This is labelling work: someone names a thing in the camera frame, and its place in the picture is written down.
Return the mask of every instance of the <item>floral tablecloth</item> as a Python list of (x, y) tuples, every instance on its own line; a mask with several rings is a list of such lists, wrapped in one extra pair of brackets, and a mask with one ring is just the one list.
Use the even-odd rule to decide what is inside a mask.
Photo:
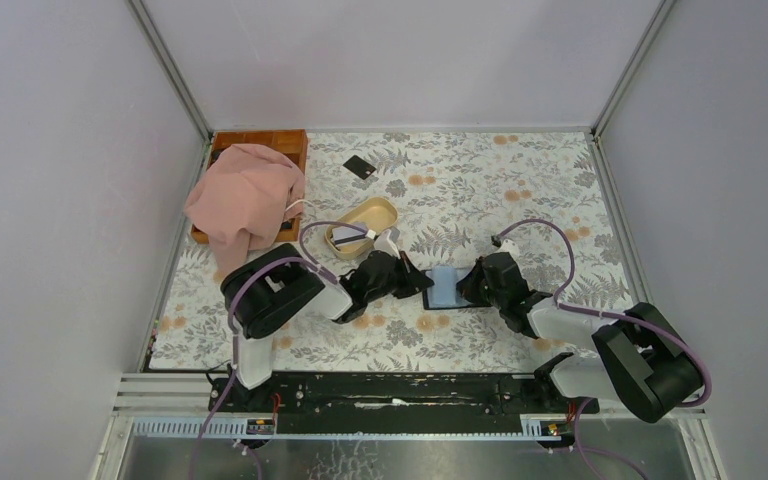
[[(303, 224), (342, 216), (371, 196), (399, 211), (400, 246), (420, 269), (471, 266), (494, 250), (490, 235), (538, 217), (573, 242), (576, 277), (565, 299), (627, 308), (631, 297), (601, 190), (581, 133), (310, 134)], [(342, 164), (358, 155), (376, 167), (361, 180)], [(358, 262), (337, 259), (309, 233), (305, 244), (337, 274)], [(569, 261), (547, 227), (523, 226), (507, 238), (529, 284), (553, 291)], [(206, 246), (184, 239), (149, 368), (205, 369), (231, 356), (221, 274)], [(275, 334), (276, 370), (529, 372), (572, 345), (512, 333), (493, 309), (429, 312), (421, 296), (374, 302), (337, 325), (303, 310)]]

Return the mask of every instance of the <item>wooden box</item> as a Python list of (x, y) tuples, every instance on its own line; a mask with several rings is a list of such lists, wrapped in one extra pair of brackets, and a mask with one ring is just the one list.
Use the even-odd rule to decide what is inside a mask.
[[(261, 130), (252, 132), (219, 132), (213, 137), (207, 168), (219, 158), (222, 150), (236, 143), (255, 143), (281, 152), (304, 173), (307, 163), (307, 133), (304, 130)], [(299, 239), (299, 218), (285, 222), (278, 232), (276, 242), (295, 242)], [(206, 244), (207, 234), (193, 225), (190, 232), (196, 243)]]

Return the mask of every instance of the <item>gray wall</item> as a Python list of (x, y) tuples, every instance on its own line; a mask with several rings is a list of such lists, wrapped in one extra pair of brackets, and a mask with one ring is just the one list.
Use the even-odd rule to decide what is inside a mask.
[(0, 479), (86, 477), (198, 149), (124, 1), (0, 2)]
[(605, 145), (655, 300), (713, 371), (726, 469), (768, 478), (768, 2), (679, 2)]
[(590, 125), (658, 1), (146, 3), (231, 129)]

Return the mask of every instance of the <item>purple cable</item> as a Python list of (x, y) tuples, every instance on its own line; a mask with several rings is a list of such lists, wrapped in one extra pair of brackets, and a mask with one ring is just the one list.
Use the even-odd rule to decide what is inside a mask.
[[(285, 257), (285, 258), (279, 258), (278, 260), (275, 260), (274, 262), (270, 262), (266, 264), (263, 268), (258, 270), (254, 273), (251, 277), (249, 277), (248, 280), (243, 283), (243, 286), (240, 287), (240, 289), (237, 291), (237, 293), (234, 295), (234, 298), (231, 299), (231, 305), (228, 307), (228, 328), (231, 329), (232, 338), (231, 338), (231, 346), (233, 348), (234, 354), (232, 356), (232, 365), (235, 366), (231, 370), (231, 376), (228, 377), (228, 383), (225, 384), (225, 390), (222, 391), (222, 394), (219, 395), (219, 398), (216, 399), (216, 403), (213, 404), (213, 408), (208, 412), (207, 418), (204, 419), (204, 423), (201, 424), (201, 428), (199, 429), (198, 437), (196, 438), (196, 445), (193, 447), (193, 454), (190, 457), (190, 473), (189, 478), (190, 480), (193, 480), (195, 478), (195, 470), (196, 470), (196, 458), (198, 457), (198, 451), (199, 446), (201, 445), (201, 439), (204, 436), (204, 433), (207, 431), (207, 426), (210, 425), (210, 421), (213, 420), (213, 416), (216, 415), (216, 412), (219, 410), (219, 407), (222, 406), (222, 403), (225, 401), (225, 397), (228, 396), (228, 393), (231, 391), (231, 387), (234, 385), (234, 381), (237, 378), (237, 368), (239, 368), (239, 355), (237, 350), (237, 337), (240, 335), (240, 331), (237, 330), (237, 325), (234, 323), (234, 312), (237, 311), (237, 305), (240, 303), (240, 299), (243, 298), (243, 295), (248, 291), (249, 288), (251, 288), (252, 285), (254, 285), (254, 282), (258, 281), (260, 277), (266, 275), (267, 272), (272, 270), (275, 267), (279, 267), (281, 265), (286, 265), (288, 263), (301, 263), (302, 265), (308, 267), (308, 268), (315, 268), (313, 265), (311, 265), (310, 262), (307, 260), (301, 258), (301, 257)], [(261, 472), (261, 466), (260, 466), (260, 459), (257, 458), (256, 455), (252, 455), (255, 457), (255, 460), (257, 461), (257, 472), (258, 472), (258, 478), (262, 478), (262, 472)]]
[(520, 220), (520, 221), (514, 223), (513, 225), (511, 225), (510, 227), (502, 230), (499, 233), (499, 235), (497, 235), (497, 236), (500, 237), (500, 238), (504, 237), (505, 235), (511, 233), (511, 231), (513, 229), (515, 229), (516, 227), (518, 227), (520, 225), (525, 225), (526, 223), (540, 223), (542, 225), (546, 225), (547, 227), (551, 228), (552, 230), (558, 232), (558, 235), (560, 235), (561, 238), (564, 239), (564, 243), (567, 246), (567, 256), (570, 257), (570, 274), (569, 274), (569, 277), (567, 277), (567, 280), (564, 283), (562, 283), (561, 286), (558, 287), (558, 289), (555, 290), (555, 293), (552, 295), (552, 299), (555, 301), (555, 305), (557, 305), (558, 304), (558, 299), (560, 298), (560, 295), (561, 295), (561, 292), (563, 292), (564, 289), (567, 288), (567, 286), (570, 283), (572, 283), (572, 278), (575, 276), (575, 255), (573, 255), (573, 253), (572, 253), (572, 244), (570, 243), (570, 241), (567, 238), (567, 235), (564, 233), (564, 231), (560, 229), (560, 227), (558, 227), (557, 225), (555, 225), (554, 223), (552, 223), (552, 222), (550, 222), (548, 220), (543, 220), (542, 218), (527, 218), (525, 220)]
[(243, 448), (246, 453), (250, 453), (252, 458), (254, 458), (254, 465), (257, 467), (257, 480), (263, 480), (263, 464), (260, 463), (260, 457), (248, 445), (243, 445)]
[(225, 384), (225, 390), (222, 390), (222, 394), (219, 395), (219, 398), (216, 399), (216, 403), (213, 404), (213, 408), (210, 409), (210, 412), (207, 414), (207, 418), (204, 419), (204, 423), (202, 423), (201, 428), (199, 428), (199, 435), (196, 437), (196, 445), (193, 447), (193, 453), (190, 455), (190, 480), (194, 480), (196, 478), (196, 458), (198, 458), (201, 439), (204, 437), (204, 433), (207, 432), (207, 426), (210, 425), (210, 421), (213, 420), (213, 416), (216, 415), (219, 407), (222, 406), (222, 403), (225, 401), (225, 397), (227, 397), (228, 393), (231, 391), (231, 387), (234, 385), (235, 378), (237, 378), (236, 369), (231, 370), (231, 376), (228, 377), (228, 383)]
[(338, 227), (348, 227), (348, 228), (351, 228), (351, 229), (357, 230), (358, 232), (361, 232), (361, 233), (364, 233), (364, 234), (365, 234), (366, 232), (368, 232), (368, 231), (369, 231), (369, 229), (365, 229), (365, 228), (362, 228), (362, 227), (358, 227), (357, 225), (352, 225), (352, 224), (350, 224), (350, 223), (345, 223), (345, 222), (334, 222), (334, 221), (330, 221), (330, 220), (325, 220), (325, 221), (321, 221), (321, 222), (313, 222), (313, 223), (308, 223), (307, 225), (305, 225), (304, 227), (302, 227), (302, 230), (301, 230), (301, 232), (299, 232), (299, 246), (302, 248), (302, 253), (304, 254), (304, 256), (305, 256), (305, 257), (307, 257), (307, 259), (308, 259), (308, 261), (310, 261), (310, 263), (312, 263), (313, 265), (315, 265), (315, 266), (319, 267), (319, 269), (320, 269), (320, 270), (319, 270), (319, 274), (320, 274), (320, 275), (322, 275), (323, 277), (325, 277), (325, 279), (327, 279), (329, 282), (331, 282), (331, 283), (333, 283), (334, 285), (336, 285), (336, 284), (337, 284), (337, 276), (336, 276), (336, 275), (334, 275), (334, 274), (331, 272), (331, 270), (328, 270), (328, 268), (326, 268), (326, 267), (325, 267), (325, 265), (322, 265), (322, 264), (320, 264), (319, 262), (317, 262), (317, 261), (316, 261), (316, 259), (315, 259), (315, 258), (313, 258), (313, 255), (311, 255), (311, 254), (310, 254), (310, 252), (309, 252), (309, 251), (307, 251), (307, 247), (305, 247), (305, 246), (304, 246), (304, 235), (305, 235), (305, 233), (306, 233), (306, 232), (307, 232), (307, 231), (308, 231), (310, 228), (312, 228), (312, 227), (318, 227), (318, 226), (321, 226), (321, 225), (336, 225), (336, 226), (338, 226)]
[(632, 462), (628, 458), (618, 453), (609, 452), (607, 450), (602, 450), (600, 448), (585, 447), (581, 444), (581, 435), (578, 429), (578, 426), (580, 423), (579, 421), (581, 420), (582, 412), (584, 412), (584, 407), (586, 407), (587, 404), (590, 403), (592, 400), (593, 400), (592, 398), (588, 398), (587, 400), (581, 403), (581, 406), (575, 412), (575, 419), (573, 419), (572, 421), (572, 435), (573, 435), (573, 438), (575, 438), (575, 444), (578, 446), (577, 450), (578, 450), (578, 453), (581, 454), (581, 459), (584, 460), (584, 463), (587, 464), (587, 466), (590, 468), (593, 474), (599, 477), (601, 480), (607, 480), (607, 479), (603, 477), (601, 473), (599, 473), (599, 470), (596, 470), (596, 467), (590, 462), (590, 459), (587, 458), (587, 455), (585, 455), (585, 453), (595, 453), (597, 455), (604, 455), (606, 457), (613, 458), (614, 460), (619, 460), (620, 462), (633, 468), (634, 471), (637, 472), (641, 478), (643, 478), (643, 480), (649, 480), (649, 477), (646, 475), (646, 472), (644, 472), (642, 468), (638, 467), (634, 462)]
[(572, 243), (570, 243), (569, 238), (567, 238), (564, 231), (561, 230), (557, 225), (555, 225), (554, 223), (548, 220), (543, 220), (540, 218), (529, 218), (526, 220), (520, 220), (514, 223), (513, 225), (511, 225), (510, 227), (502, 230), (502, 232), (499, 233), (498, 236), (503, 237), (508, 233), (510, 233), (511, 230), (513, 230), (514, 228), (526, 223), (540, 223), (548, 227), (551, 227), (553, 230), (558, 232), (558, 234), (561, 236), (561, 238), (564, 241), (564, 244), (567, 247), (567, 253), (569, 254), (569, 258), (570, 258), (570, 273), (569, 273), (569, 276), (567, 277), (567, 280), (563, 284), (561, 284), (561, 286), (558, 287), (558, 289), (555, 290), (555, 293), (552, 295), (555, 305), (557, 305), (559, 309), (566, 310), (568, 312), (583, 313), (585, 315), (613, 318), (615, 320), (632, 323), (634, 325), (637, 325), (641, 328), (645, 328), (657, 335), (660, 335), (666, 338), (670, 342), (674, 343), (678, 348), (680, 348), (687, 355), (688, 358), (690, 358), (690, 361), (693, 362), (693, 365), (696, 367), (696, 370), (698, 370), (699, 374), (702, 376), (702, 385), (704, 386), (702, 395), (699, 398), (697, 398), (696, 400), (692, 400), (690, 402), (682, 402), (678, 406), (683, 408), (698, 407), (699, 405), (702, 405), (708, 400), (708, 398), (711, 396), (711, 383), (712, 383), (710, 370), (708, 370), (708, 367), (702, 361), (702, 358), (695, 351), (693, 351), (689, 346), (687, 346), (686, 343), (681, 341), (675, 335), (671, 334), (670, 332), (667, 332), (663, 328), (660, 328), (656, 325), (652, 325), (646, 321), (640, 320), (639, 318), (630, 317), (628, 315), (623, 315), (621, 313), (603, 312), (600, 310), (596, 310), (594, 308), (588, 308), (588, 307), (583, 307), (579, 305), (570, 305), (570, 304), (560, 303), (561, 293), (564, 291), (565, 288), (567, 288), (567, 286), (569, 286), (570, 283), (572, 283), (572, 279), (575, 276), (575, 257), (573, 256), (573, 252), (572, 252)]
[[(646, 472), (644, 472), (642, 468), (640, 468), (634, 462), (632, 462), (631, 459), (629, 459), (627, 457), (624, 457), (624, 456), (622, 456), (622, 455), (620, 455), (618, 453), (609, 452), (608, 450), (602, 450), (601, 448), (582, 447), (582, 446), (574, 447), (572, 449), (556, 448), (556, 449), (553, 449), (552, 453), (553, 454), (558, 454), (558, 453), (560, 453), (560, 454), (567, 454), (567, 453), (575, 453), (576, 451), (584, 451), (585, 453), (588, 453), (588, 454), (589, 453), (593, 453), (593, 454), (596, 454), (596, 455), (602, 455), (602, 456), (605, 456), (605, 457), (617, 460), (619, 462), (622, 462), (622, 463), (628, 465), (629, 468), (632, 468), (644, 480), (648, 480), (649, 479), (649, 477), (646, 475)], [(548, 454), (548, 452), (546, 451), (545, 448), (534, 448), (534, 449), (530, 449), (530, 450), (522, 450), (519, 453), (528, 453), (528, 454), (533, 454), (533, 455), (547, 455)]]

